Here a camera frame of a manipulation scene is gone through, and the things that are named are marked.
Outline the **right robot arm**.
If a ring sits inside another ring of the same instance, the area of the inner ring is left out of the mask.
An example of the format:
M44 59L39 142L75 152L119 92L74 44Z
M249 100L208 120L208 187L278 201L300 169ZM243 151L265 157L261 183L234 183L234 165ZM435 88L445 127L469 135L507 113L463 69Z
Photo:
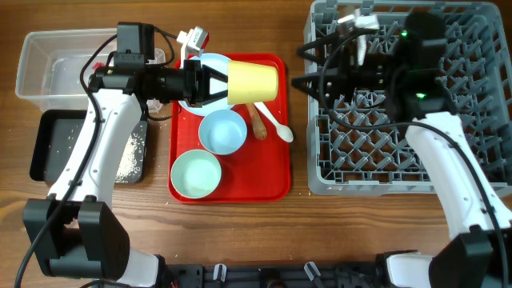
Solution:
M320 70L294 78L294 88L318 101L343 124L335 99L358 88L381 90L390 127L402 132L424 165L446 217L450 243L435 256L415 251L381 254L382 286L508 287L511 212L496 195L463 132L462 120L437 79L447 48L445 23L427 12L409 14L395 51L362 48L379 30L375 15L349 14L343 30L300 46L300 57Z

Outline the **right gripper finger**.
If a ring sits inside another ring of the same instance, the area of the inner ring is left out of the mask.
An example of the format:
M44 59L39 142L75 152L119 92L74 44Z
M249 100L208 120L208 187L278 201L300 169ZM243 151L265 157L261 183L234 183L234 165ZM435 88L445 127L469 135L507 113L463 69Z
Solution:
M340 95L343 94L346 76L336 71L327 71L324 76L322 94L319 92L320 76L320 72L314 72L301 77L292 78L291 85L293 88L308 94L318 102L320 102L320 98L323 97L326 106L329 109L333 109L335 101L339 100Z
M365 29L355 29L348 32L347 34L341 34L339 31L335 31L331 34L300 46L297 48L296 54L305 60L317 64L324 64L326 60L325 48L328 45L333 45L334 48L336 48L342 43L342 41L347 40L349 37L361 36L364 35L365 32Z

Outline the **small light blue bowl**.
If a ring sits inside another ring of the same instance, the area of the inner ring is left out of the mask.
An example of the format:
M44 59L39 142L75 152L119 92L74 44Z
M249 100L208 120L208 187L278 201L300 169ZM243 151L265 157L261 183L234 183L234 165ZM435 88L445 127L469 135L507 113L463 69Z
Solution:
M247 124L243 117L232 110L217 110L204 117L198 128L203 147L217 155L238 151L246 141Z

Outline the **white rice pile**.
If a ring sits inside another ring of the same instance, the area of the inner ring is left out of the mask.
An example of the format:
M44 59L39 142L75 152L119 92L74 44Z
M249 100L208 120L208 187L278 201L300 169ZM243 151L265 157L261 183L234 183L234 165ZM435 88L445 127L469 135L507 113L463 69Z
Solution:
M145 140L140 134L132 133L130 135L116 173L116 183L131 183L140 179L144 144Z

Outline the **yellow plastic cup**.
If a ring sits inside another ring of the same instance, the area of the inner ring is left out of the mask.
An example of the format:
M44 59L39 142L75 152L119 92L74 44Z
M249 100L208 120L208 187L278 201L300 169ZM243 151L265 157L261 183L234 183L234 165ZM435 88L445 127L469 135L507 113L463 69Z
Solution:
M278 71L272 66L230 60L227 76L229 105L273 101L278 95Z

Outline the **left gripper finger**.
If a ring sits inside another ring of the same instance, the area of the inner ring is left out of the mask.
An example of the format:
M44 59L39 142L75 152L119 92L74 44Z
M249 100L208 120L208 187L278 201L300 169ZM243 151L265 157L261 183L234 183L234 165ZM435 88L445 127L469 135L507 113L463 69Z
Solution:
M209 105L227 96L227 86L205 86L202 88L202 106Z
M219 80L220 82L228 82L228 76L206 64L202 64L202 80L209 82L211 79Z

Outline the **red snack wrapper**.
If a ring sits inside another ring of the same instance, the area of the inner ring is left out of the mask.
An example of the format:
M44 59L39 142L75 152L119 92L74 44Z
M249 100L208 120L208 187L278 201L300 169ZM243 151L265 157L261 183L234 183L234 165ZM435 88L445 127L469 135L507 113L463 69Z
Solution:
M105 66L105 64L104 64L103 62L96 62L96 63L93 65L93 68L92 68L92 69L93 69L93 70L96 70L96 69L98 69L98 68L100 68L100 67L104 67L104 66Z

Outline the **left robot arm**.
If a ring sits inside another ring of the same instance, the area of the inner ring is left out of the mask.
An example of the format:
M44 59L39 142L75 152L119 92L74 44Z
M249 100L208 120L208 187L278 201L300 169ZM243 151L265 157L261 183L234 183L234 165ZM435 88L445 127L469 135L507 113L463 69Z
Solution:
M119 23L111 37L117 48L105 65L78 76L88 97L78 140L48 195L29 199L22 215L31 242L26 256L37 259L44 275L117 287L172 283L164 258L133 248L112 212L116 173L148 100L204 106L222 98L222 93L210 92L210 80L226 82L227 76L200 63L209 40L203 28L164 33L168 44L181 45L177 69L154 62L159 33L151 24Z

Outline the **large light blue plate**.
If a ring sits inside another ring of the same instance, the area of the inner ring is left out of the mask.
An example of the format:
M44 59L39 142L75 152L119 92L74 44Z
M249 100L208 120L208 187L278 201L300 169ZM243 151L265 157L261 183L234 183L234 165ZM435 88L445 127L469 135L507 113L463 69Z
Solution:
M220 73L227 74L228 72L230 59L227 56L215 53L204 53L201 57L193 56L191 59L199 60L203 66L207 65ZM210 93L216 94L219 92L227 92L227 84L216 78L212 78L210 80ZM233 108L233 105L228 104L227 98L220 98L200 108L189 106L184 101L179 101L178 103L188 112L202 117L216 110L231 110Z

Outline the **light green bowl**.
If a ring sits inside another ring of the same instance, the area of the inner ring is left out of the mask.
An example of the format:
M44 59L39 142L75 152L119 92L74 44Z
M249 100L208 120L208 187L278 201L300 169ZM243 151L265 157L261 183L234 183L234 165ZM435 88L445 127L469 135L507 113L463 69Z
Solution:
M174 161L170 171L172 187L191 199L212 194L222 178L219 160L206 150L189 150Z

